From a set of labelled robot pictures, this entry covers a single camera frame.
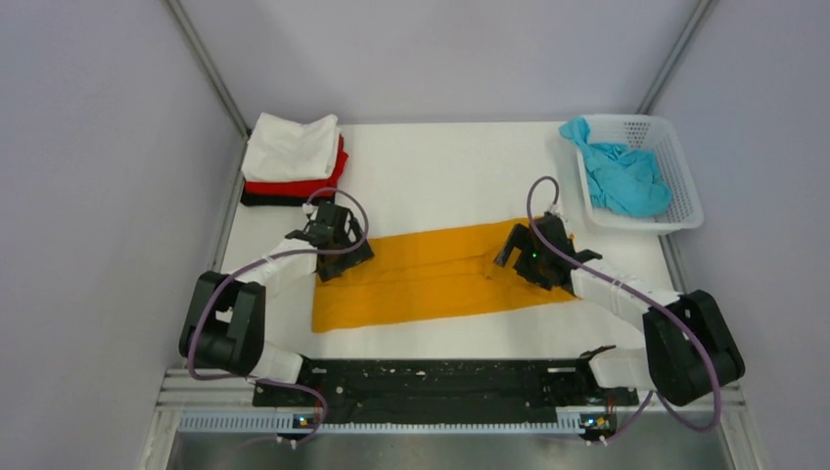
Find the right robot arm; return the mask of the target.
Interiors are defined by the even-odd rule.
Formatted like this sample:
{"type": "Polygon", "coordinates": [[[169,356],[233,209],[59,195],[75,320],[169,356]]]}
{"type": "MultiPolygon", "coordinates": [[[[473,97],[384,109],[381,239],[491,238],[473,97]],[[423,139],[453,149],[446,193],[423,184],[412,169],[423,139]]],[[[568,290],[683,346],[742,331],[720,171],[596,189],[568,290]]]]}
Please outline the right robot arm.
{"type": "Polygon", "coordinates": [[[547,212],[517,223],[495,256],[533,286],[562,288],[612,313],[643,336],[641,349],[594,352],[574,377],[576,395],[599,403],[614,388],[656,392],[683,406],[743,378],[746,364],[715,298],[652,289],[591,250],[576,250],[564,220],[547,212]]]}

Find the yellow t-shirt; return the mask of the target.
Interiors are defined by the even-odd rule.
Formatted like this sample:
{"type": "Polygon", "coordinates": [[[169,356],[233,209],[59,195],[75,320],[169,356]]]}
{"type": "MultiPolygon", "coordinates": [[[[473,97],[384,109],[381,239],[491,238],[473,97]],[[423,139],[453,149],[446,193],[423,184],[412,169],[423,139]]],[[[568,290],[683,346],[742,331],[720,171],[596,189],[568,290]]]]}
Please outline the yellow t-shirt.
{"type": "Polygon", "coordinates": [[[372,259],[316,284],[311,329],[398,324],[567,303],[494,260],[517,220],[370,240],[372,259]]]}

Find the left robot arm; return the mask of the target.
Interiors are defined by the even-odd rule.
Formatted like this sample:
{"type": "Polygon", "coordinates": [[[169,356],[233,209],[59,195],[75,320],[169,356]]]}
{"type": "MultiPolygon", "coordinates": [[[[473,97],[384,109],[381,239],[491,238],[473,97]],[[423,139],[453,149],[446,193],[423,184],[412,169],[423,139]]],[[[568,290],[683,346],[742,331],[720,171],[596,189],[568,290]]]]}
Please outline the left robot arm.
{"type": "Polygon", "coordinates": [[[197,280],[179,349],[198,380],[245,377],[276,383],[290,404],[313,393],[304,358],[266,340],[269,300],[303,278],[327,282],[374,254],[363,224],[364,210],[331,202],[304,206],[306,224],[269,253],[231,273],[206,271],[197,280]]]}

